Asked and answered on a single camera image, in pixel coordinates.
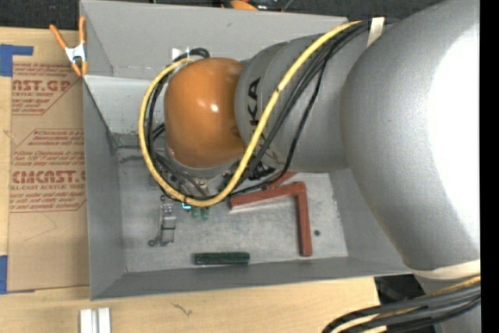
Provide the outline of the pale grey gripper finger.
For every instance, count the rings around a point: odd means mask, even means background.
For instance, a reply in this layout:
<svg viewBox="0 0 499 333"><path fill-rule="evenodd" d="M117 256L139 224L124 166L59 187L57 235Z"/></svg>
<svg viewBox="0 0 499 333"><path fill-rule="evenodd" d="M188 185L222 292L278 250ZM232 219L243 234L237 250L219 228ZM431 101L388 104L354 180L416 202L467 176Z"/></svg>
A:
<svg viewBox="0 0 499 333"><path fill-rule="evenodd" d="M175 221L174 204L162 203L160 206L160 225L175 225Z"/></svg>
<svg viewBox="0 0 499 333"><path fill-rule="evenodd" d="M164 227L159 225L157 234L154 238L149 239L148 246L167 246L175 241L175 227Z"/></svg>

